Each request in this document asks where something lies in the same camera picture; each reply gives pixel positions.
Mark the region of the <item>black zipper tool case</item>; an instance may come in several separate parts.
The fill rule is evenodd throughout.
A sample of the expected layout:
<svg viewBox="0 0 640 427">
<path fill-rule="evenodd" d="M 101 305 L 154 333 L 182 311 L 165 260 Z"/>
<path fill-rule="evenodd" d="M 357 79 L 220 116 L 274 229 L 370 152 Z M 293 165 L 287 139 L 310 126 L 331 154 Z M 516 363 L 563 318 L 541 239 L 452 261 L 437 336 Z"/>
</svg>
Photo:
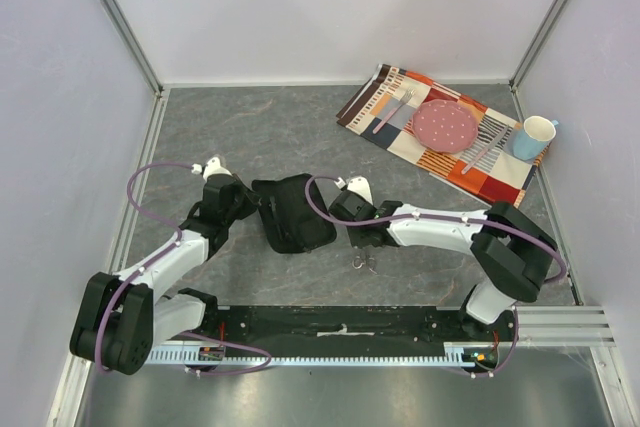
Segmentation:
<svg viewBox="0 0 640 427">
<path fill-rule="evenodd" d="M 270 247 L 279 254 L 315 250 L 336 240 L 333 223 L 309 205 L 308 173 L 281 180 L 253 180 L 251 189 L 259 197 L 258 212 Z"/>
</svg>

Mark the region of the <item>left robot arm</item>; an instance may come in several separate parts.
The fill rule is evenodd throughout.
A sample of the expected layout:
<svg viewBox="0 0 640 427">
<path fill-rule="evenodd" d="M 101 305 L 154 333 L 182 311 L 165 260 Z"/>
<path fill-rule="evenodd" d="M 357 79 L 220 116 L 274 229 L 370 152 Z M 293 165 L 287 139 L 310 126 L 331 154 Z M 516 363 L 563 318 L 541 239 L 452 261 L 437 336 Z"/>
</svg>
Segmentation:
<svg viewBox="0 0 640 427">
<path fill-rule="evenodd" d="M 152 349 L 188 331 L 208 340 L 219 316 L 208 294 L 163 296 L 184 275 L 209 261 L 229 238 L 234 222 L 257 210 L 256 195 L 236 175 L 214 174 L 177 232 L 137 264 L 99 272 L 85 288 L 69 350 L 104 371 L 126 375 L 143 366 Z"/>
</svg>

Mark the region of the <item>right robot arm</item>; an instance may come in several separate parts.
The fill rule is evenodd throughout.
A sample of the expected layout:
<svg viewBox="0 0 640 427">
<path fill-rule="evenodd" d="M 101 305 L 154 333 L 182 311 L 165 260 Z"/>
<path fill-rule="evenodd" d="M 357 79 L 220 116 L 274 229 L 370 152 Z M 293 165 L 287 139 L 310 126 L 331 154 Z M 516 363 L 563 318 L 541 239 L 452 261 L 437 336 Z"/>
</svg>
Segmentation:
<svg viewBox="0 0 640 427">
<path fill-rule="evenodd" d="M 566 274 L 557 243 L 508 202 L 486 210 L 450 212 L 399 201 L 376 207 L 344 189 L 329 214 L 356 247 L 430 247 L 473 257 L 485 274 L 461 307 L 458 328 L 477 341 L 517 302 L 533 303 L 546 283 Z"/>
</svg>

